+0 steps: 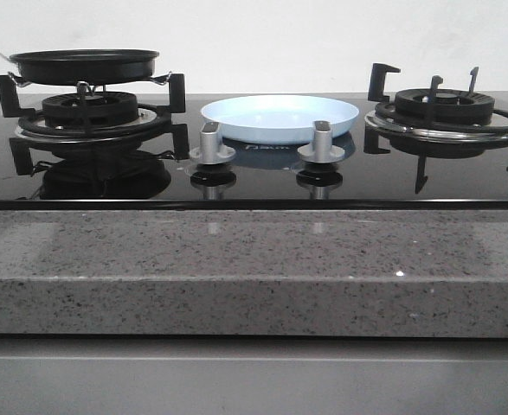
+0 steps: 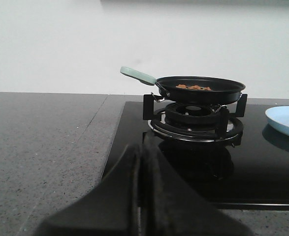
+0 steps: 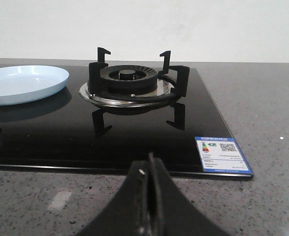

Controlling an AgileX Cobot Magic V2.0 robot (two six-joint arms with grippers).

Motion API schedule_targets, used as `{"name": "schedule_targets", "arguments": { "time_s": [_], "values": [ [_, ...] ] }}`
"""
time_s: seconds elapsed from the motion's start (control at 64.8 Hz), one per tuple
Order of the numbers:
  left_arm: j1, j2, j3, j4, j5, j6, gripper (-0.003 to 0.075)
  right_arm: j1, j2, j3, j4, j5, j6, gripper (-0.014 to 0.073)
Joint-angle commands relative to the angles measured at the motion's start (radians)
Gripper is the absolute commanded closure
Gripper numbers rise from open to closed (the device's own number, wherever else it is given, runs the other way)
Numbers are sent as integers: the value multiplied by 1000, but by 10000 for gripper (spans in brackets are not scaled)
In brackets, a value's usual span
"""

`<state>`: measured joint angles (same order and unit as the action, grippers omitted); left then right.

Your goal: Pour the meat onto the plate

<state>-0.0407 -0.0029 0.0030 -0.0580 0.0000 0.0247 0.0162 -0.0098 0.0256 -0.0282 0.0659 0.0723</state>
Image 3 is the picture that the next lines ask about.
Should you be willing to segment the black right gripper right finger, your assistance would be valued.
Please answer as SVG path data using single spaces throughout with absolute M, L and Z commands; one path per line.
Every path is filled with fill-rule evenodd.
M 154 236 L 227 236 L 177 188 L 161 159 L 149 153 L 149 212 Z

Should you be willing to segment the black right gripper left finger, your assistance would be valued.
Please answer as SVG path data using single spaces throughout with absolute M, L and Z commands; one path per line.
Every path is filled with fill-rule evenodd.
M 148 235 L 148 180 L 148 163 L 134 161 L 113 199 L 78 235 Z

